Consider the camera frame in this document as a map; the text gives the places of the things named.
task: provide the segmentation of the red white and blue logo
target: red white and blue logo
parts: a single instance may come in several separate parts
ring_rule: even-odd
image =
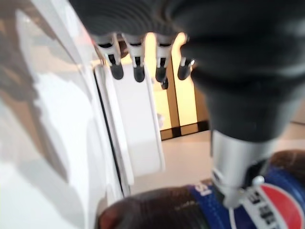
[[[212,229],[304,229],[304,188],[285,171],[274,169],[271,174],[268,183],[248,190],[235,210],[216,200],[210,184],[200,182],[189,190]]]

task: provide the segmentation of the white machine surface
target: white machine surface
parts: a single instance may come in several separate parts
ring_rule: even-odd
[[[128,152],[135,177],[165,169],[160,130],[155,110],[152,81],[145,68],[145,79],[138,83],[132,64],[123,65],[124,77],[115,80],[106,72],[106,87],[113,101],[112,114],[122,119]]]
[[[0,228],[92,229],[97,215],[123,197],[118,172],[132,184],[133,176],[164,167],[150,85],[135,84],[133,95],[120,91],[133,77],[114,83],[117,100],[127,101],[117,104],[121,117],[144,115],[134,129],[136,117],[118,122],[120,146],[128,150],[124,167],[116,167],[93,74],[100,60],[68,1],[0,7]],[[134,97],[144,89],[144,97]],[[140,107],[128,112],[134,99]]]

